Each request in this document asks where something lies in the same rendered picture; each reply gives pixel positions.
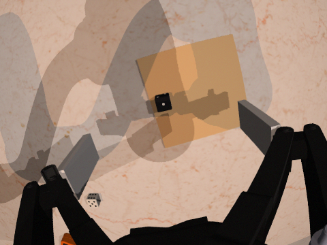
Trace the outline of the tan flat mat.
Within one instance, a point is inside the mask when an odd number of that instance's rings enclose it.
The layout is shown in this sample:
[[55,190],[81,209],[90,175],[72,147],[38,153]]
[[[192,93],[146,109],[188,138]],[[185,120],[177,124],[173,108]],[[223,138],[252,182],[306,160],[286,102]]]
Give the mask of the tan flat mat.
[[[240,127],[247,100],[233,35],[179,46],[137,59],[165,148]],[[155,96],[172,109],[158,112]]]

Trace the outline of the orange digital multimeter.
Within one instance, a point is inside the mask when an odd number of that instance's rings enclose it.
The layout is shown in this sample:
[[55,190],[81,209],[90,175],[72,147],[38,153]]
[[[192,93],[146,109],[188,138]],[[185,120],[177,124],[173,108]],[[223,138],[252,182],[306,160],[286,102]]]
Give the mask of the orange digital multimeter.
[[74,242],[69,233],[64,233],[63,238],[61,240],[61,245],[76,245],[76,243]]

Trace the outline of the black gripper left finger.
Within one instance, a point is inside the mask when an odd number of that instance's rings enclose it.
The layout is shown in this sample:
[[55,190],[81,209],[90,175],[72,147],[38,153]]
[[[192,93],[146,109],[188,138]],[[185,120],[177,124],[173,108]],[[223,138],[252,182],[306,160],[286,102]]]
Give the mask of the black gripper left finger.
[[23,189],[13,245],[55,245],[52,209],[57,207],[76,245],[115,245],[80,205],[99,160],[91,134],[83,135],[58,168],[41,170],[46,184]]

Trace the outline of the white die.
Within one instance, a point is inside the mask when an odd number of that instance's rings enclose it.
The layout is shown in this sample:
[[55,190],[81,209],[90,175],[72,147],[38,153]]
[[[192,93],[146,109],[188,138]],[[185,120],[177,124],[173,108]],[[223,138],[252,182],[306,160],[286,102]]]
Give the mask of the white die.
[[90,208],[98,208],[101,202],[98,193],[89,193],[86,201]]

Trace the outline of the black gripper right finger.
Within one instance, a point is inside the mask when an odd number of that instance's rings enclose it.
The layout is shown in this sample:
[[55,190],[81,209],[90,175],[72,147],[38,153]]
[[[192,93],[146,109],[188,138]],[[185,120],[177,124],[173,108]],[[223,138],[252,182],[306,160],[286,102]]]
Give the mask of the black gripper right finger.
[[247,192],[243,191],[215,232],[203,245],[265,243],[277,213],[292,160],[301,159],[311,241],[327,245],[327,141],[319,125],[303,131],[281,127],[276,120],[249,103],[238,101],[240,128],[265,155]]

